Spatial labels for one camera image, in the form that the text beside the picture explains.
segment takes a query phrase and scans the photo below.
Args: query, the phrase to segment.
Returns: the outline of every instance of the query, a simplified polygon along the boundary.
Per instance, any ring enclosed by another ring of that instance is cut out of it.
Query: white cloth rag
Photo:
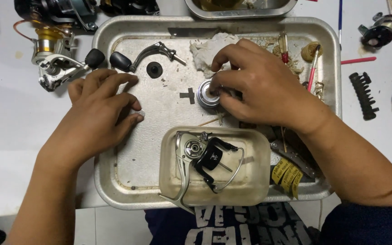
[[[190,51],[193,53],[193,61],[199,71],[203,71],[205,78],[214,75],[211,71],[211,64],[215,55],[228,44],[236,44],[240,39],[237,36],[227,33],[217,33],[211,40],[201,44],[190,41]],[[230,70],[231,65],[226,63],[223,70]]]

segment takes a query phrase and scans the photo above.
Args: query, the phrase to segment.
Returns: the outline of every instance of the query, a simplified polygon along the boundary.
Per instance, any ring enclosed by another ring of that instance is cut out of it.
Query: yellow tag
[[[297,174],[296,178],[293,181],[293,187],[291,187],[293,191],[293,197],[295,197],[296,199],[299,199],[297,197],[297,188],[299,187],[299,183],[301,182],[303,175],[304,174],[301,171],[299,171],[299,173]]]
[[[275,168],[273,168],[273,172],[272,172],[272,179],[273,181],[275,181],[275,184],[279,184],[280,178],[291,165],[292,164],[289,161],[287,161],[287,159],[285,158],[281,158],[279,160]]]
[[[294,180],[294,177],[300,172],[295,165],[291,165],[288,170],[285,172],[284,177],[282,178],[282,183],[280,184],[286,192],[290,192],[291,183]]]

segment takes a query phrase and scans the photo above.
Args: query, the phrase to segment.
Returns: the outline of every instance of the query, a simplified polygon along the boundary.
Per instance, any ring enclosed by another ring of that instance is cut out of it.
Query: plastic container
[[[159,187],[161,194],[174,198],[181,187],[181,175],[176,163],[175,142],[177,131],[213,134],[221,140],[244,149],[244,159],[253,157],[252,162],[244,162],[234,180],[219,194],[211,191],[196,170],[189,170],[190,184],[184,203],[188,205],[223,205],[252,206],[267,197],[270,183],[270,145],[267,138],[258,131],[178,126],[167,131],[161,142]],[[231,154],[224,153],[221,163],[235,171],[241,159],[241,150]],[[232,173],[218,165],[207,173],[215,179],[215,183],[225,184]]]

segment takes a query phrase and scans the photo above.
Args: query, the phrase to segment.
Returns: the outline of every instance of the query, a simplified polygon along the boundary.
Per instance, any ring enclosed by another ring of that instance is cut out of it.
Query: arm
[[[219,71],[226,62],[235,70]],[[341,199],[392,206],[392,164],[304,89],[278,57],[241,39],[219,51],[212,70],[219,72],[210,89],[219,91],[221,105],[239,120],[296,131]],[[241,91],[243,100],[220,85]]]
[[[75,186],[80,166],[117,145],[139,114],[118,121],[123,107],[142,109],[120,84],[137,77],[108,69],[95,70],[69,86],[72,108],[40,150],[30,184],[8,237],[11,245],[73,244]]]

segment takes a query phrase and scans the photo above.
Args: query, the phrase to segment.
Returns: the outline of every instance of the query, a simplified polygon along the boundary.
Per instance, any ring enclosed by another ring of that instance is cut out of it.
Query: aluminum tray
[[[116,150],[111,149],[95,158],[95,185],[106,203],[125,210],[174,207],[157,195],[161,140],[174,126],[199,125],[216,118],[215,112],[203,109],[198,103],[191,105],[188,98],[179,98],[179,92],[187,92],[187,88],[195,91],[204,81],[202,72],[197,71],[193,64],[189,42],[211,38],[215,28],[259,42],[278,36],[279,31],[286,31],[292,42],[289,45],[291,53],[297,59],[300,59],[303,46],[318,40],[324,47],[324,54],[318,62],[320,69],[316,72],[316,79],[325,84],[324,102],[341,117],[340,49],[335,32],[322,20],[310,17],[236,21],[196,21],[191,17],[162,16],[114,17],[101,25],[93,38],[92,47],[101,50],[106,57],[119,51],[134,60],[142,49],[162,41],[187,60],[187,65],[170,61],[163,54],[148,56],[136,71],[138,84],[125,87],[125,91],[138,97],[146,116],[126,142]],[[147,75],[146,65],[152,61],[163,66],[161,78],[151,79]],[[300,66],[305,68],[301,81],[307,81],[310,65],[301,61]],[[232,117],[223,121],[224,126],[237,127],[237,121]],[[207,126],[219,124],[214,122]],[[278,160],[279,156],[272,153],[271,165]],[[330,194],[330,186],[320,178],[313,183],[301,183],[299,187],[299,200],[318,200]],[[293,200],[279,186],[271,185],[264,201]]]
[[[199,0],[186,0],[186,3],[199,18],[215,20],[280,16],[292,10],[297,0],[247,0],[237,10],[228,11],[205,11],[199,7]]]

